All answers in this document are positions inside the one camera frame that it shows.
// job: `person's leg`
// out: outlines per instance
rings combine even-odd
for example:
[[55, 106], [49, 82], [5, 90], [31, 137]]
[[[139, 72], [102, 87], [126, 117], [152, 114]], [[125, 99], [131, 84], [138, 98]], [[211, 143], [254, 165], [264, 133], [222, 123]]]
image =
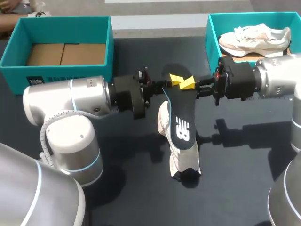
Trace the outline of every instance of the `person's leg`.
[[0, 33], [12, 32], [19, 18], [27, 17], [30, 13], [32, 13], [30, 5], [23, 3], [18, 4], [10, 14], [0, 13]]
[[0, 32], [13, 31], [19, 18], [27, 16], [27, 14], [0, 14]]

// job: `dark tabletop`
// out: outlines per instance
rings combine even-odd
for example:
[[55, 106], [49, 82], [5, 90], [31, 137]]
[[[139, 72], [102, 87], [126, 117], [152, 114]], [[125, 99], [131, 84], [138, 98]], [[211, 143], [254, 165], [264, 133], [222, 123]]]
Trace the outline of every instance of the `dark tabletop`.
[[[6, 43], [0, 43], [0, 49]], [[161, 79], [167, 63], [194, 75], [209, 73], [204, 38], [115, 40], [115, 75], [148, 66]], [[290, 147], [292, 103], [241, 102], [213, 97], [196, 101], [202, 176], [182, 184], [170, 177], [170, 150], [158, 134], [157, 114], [165, 96], [152, 99], [146, 118], [131, 112], [93, 121], [104, 162], [100, 181], [86, 189], [92, 226], [270, 226], [267, 197], [294, 152]], [[22, 97], [0, 76], [0, 142], [39, 157], [39, 128], [31, 125]]]

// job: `shoe insole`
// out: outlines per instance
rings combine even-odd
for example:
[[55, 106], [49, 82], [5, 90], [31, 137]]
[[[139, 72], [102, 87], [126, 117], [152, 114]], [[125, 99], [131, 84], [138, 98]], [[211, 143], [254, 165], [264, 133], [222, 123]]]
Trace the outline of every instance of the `shoe insole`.
[[[166, 65], [162, 75], [170, 80], [170, 75], [182, 76], [184, 80], [192, 76], [191, 72], [180, 64]], [[197, 92], [194, 89], [180, 90], [179, 85], [163, 88], [169, 102], [170, 134], [173, 145], [180, 150], [190, 149], [196, 139], [194, 122]]]

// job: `shoe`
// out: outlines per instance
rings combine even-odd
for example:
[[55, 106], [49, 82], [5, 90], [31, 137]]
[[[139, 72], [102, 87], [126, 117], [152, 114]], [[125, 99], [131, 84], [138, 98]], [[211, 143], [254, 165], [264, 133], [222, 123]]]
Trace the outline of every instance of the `shoe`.
[[169, 112], [168, 112], [168, 101], [161, 104], [158, 113], [158, 131], [161, 135], [165, 136], [170, 144], [170, 173], [174, 179], [178, 181], [183, 180], [181, 177], [191, 177], [191, 175], [201, 174], [201, 169], [199, 167], [199, 155], [198, 155], [198, 145], [196, 140], [194, 145], [188, 150], [180, 150], [176, 148], [170, 136], [170, 126], [169, 126]]
[[220, 47], [235, 57], [258, 53], [264, 57], [282, 56], [291, 42], [291, 29], [270, 29], [265, 24], [234, 28], [219, 38]]
[[45, 16], [51, 16], [49, 12], [33, 12], [28, 15], [28, 17], [45, 17]]

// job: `teal plastic box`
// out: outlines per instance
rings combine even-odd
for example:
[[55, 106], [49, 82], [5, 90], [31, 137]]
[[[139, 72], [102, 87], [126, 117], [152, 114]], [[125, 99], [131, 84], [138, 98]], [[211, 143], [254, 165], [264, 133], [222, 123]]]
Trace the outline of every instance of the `teal plastic box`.
[[[222, 56], [217, 38], [234, 28], [265, 23], [272, 29], [289, 27], [292, 32], [291, 53], [301, 52], [301, 18], [297, 12], [252, 12], [252, 13], [214, 13], [209, 14], [205, 47], [210, 70], [213, 73]], [[253, 67], [256, 61], [249, 61]]]
[[[103, 65], [25, 66], [33, 44], [106, 44]], [[14, 94], [35, 83], [102, 75], [112, 79], [114, 37], [109, 16], [26, 17], [19, 19], [0, 61]]]

